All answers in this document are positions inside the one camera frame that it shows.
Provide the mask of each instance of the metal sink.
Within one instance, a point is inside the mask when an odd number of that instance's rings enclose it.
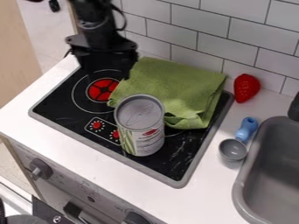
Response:
[[[233,185],[233,203],[252,224],[299,223],[299,122],[278,116],[261,125]]]

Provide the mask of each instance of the black stovetop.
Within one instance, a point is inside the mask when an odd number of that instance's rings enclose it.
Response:
[[[104,146],[105,151],[113,151],[168,179],[182,180],[210,128],[223,114],[222,111],[232,96],[225,92],[221,95],[207,129],[182,131],[165,128],[166,139],[161,150],[148,157],[134,157],[122,150],[113,117],[114,109],[106,104],[110,92],[118,83],[118,73],[117,70],[102,70],[93,75],[86,75],[83,70],[77,70],[32,109],[33,117],[44,117],[46,119],[42,120],[47,124],[47,121],[51,121],[53,128],[62,132],[65,132],[65,129],[71,130]]]

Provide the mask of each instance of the metal can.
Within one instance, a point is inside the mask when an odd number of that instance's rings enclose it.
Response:
[[[163,117],[163,104],[151,95],[135,94],[122,100],[115,109],[122,148],[136,157],[159,151],[165,140]]]

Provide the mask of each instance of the red burner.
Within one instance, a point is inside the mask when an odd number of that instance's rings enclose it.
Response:
[[[109,78],[96,80],[89,86],[88,96],[96,102],[107,102],[119,81]]]

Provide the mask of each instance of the countertop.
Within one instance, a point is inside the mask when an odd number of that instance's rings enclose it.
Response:
[[[74,56],[66,57],[1,108],[1,135],[15,139],[166,223],[247,223],[237,213],[231,199],[240,166],[228,167],[222,162],[219,143],[233,137],[246,116],[256,117],[260,122],[271,116],[285,116],[291,97],[261,90],[251,101],[235,102],[189,184],[174,189],[28,116],[29,108],[76,67]],[[226,90],[232,90],[232,84],[228,80]],[[88,165],[78,166],[82,161],[88,161]]]

